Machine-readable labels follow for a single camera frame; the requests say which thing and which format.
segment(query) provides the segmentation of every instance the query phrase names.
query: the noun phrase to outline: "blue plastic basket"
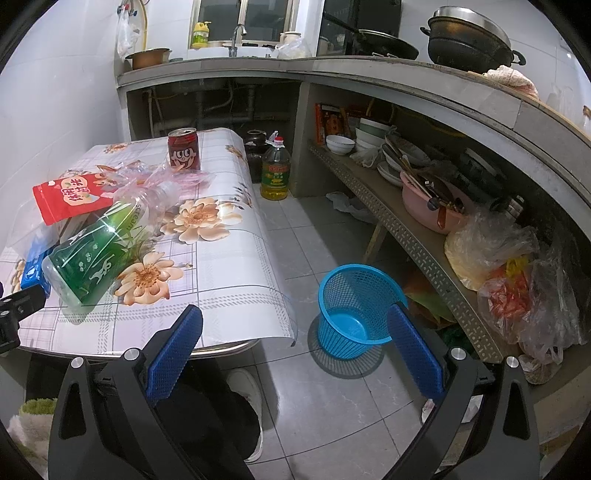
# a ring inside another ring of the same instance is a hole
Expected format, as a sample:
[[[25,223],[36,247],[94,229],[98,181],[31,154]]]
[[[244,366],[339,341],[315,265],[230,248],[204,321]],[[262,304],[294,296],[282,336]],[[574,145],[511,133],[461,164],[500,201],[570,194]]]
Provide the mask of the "blue plastic basket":
[[[335,268],[318,291],[320,345],[329,355],[350,360],[389,342],[386,313],[397,301],[408,307],[402,289],[377,268],[359,264]]]

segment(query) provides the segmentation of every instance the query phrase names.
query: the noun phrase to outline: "window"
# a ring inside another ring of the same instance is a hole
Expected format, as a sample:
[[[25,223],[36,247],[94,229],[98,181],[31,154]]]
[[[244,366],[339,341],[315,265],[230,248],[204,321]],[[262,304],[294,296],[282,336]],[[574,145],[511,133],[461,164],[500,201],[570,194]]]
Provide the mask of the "window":
[[[299,0],[194,0],[191,22],[211,22],[209,41],[227,42],[232,39],[236,26],[241,23],[246,28],[245,35],[238,41],[245,43],[274,44],[279,35],[293,30],[296,23]]]

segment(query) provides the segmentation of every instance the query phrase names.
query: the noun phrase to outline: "oil bottle label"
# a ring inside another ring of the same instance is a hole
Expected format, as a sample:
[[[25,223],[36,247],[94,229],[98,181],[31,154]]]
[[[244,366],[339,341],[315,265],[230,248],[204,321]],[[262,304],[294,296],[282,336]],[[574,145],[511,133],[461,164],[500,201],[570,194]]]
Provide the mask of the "oil bottle label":
[[[289,165],[263,165],[261,183],[270,189],[285,189],[290,181]]]

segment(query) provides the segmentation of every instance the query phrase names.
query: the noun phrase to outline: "metal screw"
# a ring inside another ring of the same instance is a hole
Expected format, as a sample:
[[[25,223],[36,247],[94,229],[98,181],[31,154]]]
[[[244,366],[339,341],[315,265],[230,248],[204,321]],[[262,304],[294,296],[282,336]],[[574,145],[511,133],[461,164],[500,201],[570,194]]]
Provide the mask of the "metal screw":
[[[505,362],[507,362],[507,365],[509,365],[511,368],[517,368],[519,366],[519,360],[517,360],[514,356],[508,356]]]
[[[139,350],[137,348],[130,348],[123,354],[123,358],[132,361],[139,357]]]
[[[81,356],[77,356],[74,360],[72,360],[70,365],[72,368],[80,368],[83,363],[84,359]]]
[[[456,360],[464,360],[466,358],[466,351],[458,346],[452,348],[452,358]]]

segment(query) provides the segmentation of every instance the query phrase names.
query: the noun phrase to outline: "perforated metal strip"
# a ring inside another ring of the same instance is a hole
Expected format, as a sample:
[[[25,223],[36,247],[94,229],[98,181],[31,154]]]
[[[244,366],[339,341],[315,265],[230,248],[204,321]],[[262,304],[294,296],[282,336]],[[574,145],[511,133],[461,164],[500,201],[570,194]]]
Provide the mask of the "perforated metal strip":
[[[417,240],[408,228],[394,215],[392,210],[367,185],[356,178],[347,167],[339,164],[328,152],[314,144],[310,144],[309,149],[340,181],[357,195],[375,217],[388,229],[398,243],[402,245],[452,311],[453,316],[470,339],[480,359],[492,363],[502,362],[505,356],[504,353],[494,342],[493,337],[486,330],[482,320],[478,317],[466,297],[457,289],[427,248]]]

